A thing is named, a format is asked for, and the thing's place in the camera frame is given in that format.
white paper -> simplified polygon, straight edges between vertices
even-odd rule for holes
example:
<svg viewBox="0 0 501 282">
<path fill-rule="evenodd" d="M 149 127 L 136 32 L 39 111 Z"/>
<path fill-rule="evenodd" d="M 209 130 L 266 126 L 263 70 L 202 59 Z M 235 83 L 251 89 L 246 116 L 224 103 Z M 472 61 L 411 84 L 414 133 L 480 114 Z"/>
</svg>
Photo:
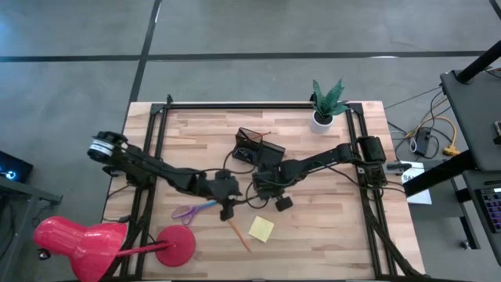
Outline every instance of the white paper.
<svg viewBox="0 0 501 282">
<path fill-rule="evenodd" d="M 424 172 L 423 163 L 412 162 L 412 161 L 401 161 L 401 162 L 403 164 L 412 165 L 411 168 L 409 168 L 402 174 L 402 183 L 406 183 L 407 181 L 413 179 L 414 177 Z M 426 189 L 425 191 L 421 191 L 416 195 L 408 197 L 407 202 L 410 204 L 431 204 L 430 191 Z"/>
</svg>

lamp shade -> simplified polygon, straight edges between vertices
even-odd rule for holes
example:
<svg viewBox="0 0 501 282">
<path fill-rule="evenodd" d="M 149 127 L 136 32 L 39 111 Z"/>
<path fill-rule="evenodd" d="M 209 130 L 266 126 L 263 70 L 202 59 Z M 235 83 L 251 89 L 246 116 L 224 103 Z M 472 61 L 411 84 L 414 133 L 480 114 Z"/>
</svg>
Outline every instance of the lamp shade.
<svg viewBox="0 0 501 282">
<path fill-rule="evenodd" d="M 71 269 L 82 282 L 99 281 L 115 259 L 127 233 L 124 223 L 81 226 L 60 216 L 41 222 L 34 241 L 42 248 L 70 259 Z"/>
</svg>

green plant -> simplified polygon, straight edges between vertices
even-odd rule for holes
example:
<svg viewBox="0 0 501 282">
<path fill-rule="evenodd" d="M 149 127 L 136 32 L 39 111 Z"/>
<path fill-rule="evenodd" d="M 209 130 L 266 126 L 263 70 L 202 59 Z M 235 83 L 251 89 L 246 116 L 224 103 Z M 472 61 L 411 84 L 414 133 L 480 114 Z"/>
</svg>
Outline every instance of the green plant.
<svg viewBox="0 0 501 282">
<path fill-rule="evenodd" d="M 321 118 L 328 118 L 329 116 L 336 116 L 343 113 L 348 107 L 345 106 L 346 102 L 338 102 L 343 93 L 344 86 L 341 79 L 337 84 L 327 93 L 326 96 L 322 94 L 319 83 L 313 80 L 313 91 L 315 92 L 313 107 L 319 113 Z"/>
</svg>

lamp base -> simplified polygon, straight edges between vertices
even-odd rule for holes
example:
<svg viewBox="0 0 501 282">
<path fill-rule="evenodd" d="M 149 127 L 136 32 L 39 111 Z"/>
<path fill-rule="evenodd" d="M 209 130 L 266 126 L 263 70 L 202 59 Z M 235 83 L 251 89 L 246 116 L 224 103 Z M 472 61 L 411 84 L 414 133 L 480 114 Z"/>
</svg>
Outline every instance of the lamp base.
<svg viewBox="0 0 501 282">
<path fill-rule="evenodd" d="M 158 261 L 165 266 L 182 266 L 195 253 L 195 236 L 186 226 L 168 226 L 160 232 L 157 240 L 173 244 L 163 251 L 155 251 Z"/>
</svg>

potted plant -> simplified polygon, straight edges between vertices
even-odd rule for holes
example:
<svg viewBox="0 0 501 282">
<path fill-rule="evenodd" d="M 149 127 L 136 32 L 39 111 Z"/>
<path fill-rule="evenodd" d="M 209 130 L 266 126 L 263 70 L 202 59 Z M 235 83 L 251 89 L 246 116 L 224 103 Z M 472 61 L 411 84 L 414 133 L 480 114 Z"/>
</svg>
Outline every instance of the potted plant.
<svg viewBox="0 0 501 282">
<path fill-rule="evenodd" d="M 323 134 L 329 131 L 330 126 L 334 123 L 334 117 L 343 113 L 348 107 L 346 102 L 338 102 L 344 87 L 341 79 L 327 93 L 326 96 L 320 91 L 319 83 L 313 80 L 313 108 L 315 111 L 312 115 L 312 123 L 310 129 L 317 134 Z"/>
</svg>

